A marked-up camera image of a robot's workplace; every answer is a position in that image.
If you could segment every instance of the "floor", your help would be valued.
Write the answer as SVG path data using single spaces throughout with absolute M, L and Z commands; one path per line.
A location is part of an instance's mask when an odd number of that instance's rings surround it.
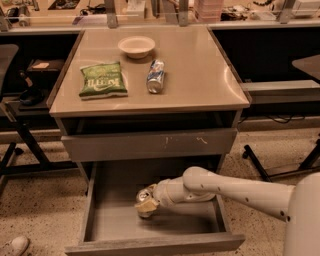
M 270 120 L 246 120 L 230 154 L 226 156 L 221 175 L 260 179 L 248 159 L 242 158 L 249 144 L 264 167 L 301 162 L 318 139 L 320 118 L 292 120 L 286 124 Z M 0 136 L 0 152 L 7 148 L 7 136 Z M 41 147 L 51 160 L 68 159 L 59 141 Z M 22 144 L 25 153 L 13 164 L 36 162 Z M 276 182 L 296 184 L 303 176 L 278 179 Z M 65 246 L 76 245 L 86 201 L 86 184 L 78 170 L 33 175 L 6 176 L 0 189 L 0 244 L 24 234 L 31 240 L 26 256 L 60 256 Z M 285 223 L 268 217 L 228 198 L 223 198 L 231 231 L 244 234 L 245 242 L 230 252 L 200 255 L 282 255 Z

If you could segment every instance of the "soda can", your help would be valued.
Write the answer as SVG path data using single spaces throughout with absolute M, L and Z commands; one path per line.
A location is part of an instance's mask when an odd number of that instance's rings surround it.
M 163 89 L 164 62 L 153 60 L 147 77 L 147 88 L 150 93 L 157 94 Z

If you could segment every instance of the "white bowl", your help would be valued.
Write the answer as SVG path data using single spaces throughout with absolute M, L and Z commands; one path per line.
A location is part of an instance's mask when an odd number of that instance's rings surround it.
M 132 59 L 142 59 L 155 47 L 155 42 L 145 36 L 131 36 L 120 40 L 118 47 Z

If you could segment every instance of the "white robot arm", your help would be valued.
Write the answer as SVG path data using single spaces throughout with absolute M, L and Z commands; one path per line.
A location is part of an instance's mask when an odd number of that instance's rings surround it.
M 158 207 L 201 202 L 215 194 L 226 196 L 287 222 L 284 256 L 319 255 L 320 174 L 307 176 L 297 186 L 224 177 L 200 167 L 182 177 L 163 180 L 141 190 L 135 205 L 143 218 Z

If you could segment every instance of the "drawer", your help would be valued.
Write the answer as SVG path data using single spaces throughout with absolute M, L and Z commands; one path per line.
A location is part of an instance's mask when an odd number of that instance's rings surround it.
M 74 162 L 226 154 L 235 128 L 63 136 Z
M 134 208 L 137 192 L 175 178 L 194 165 L 188 158 L 95 163 L 77 246 L 67 255 L 176 255 L 236 250 L 243 235 L 233 235 L 219 196 L 208 202 L 158 209 L 142 219 Z

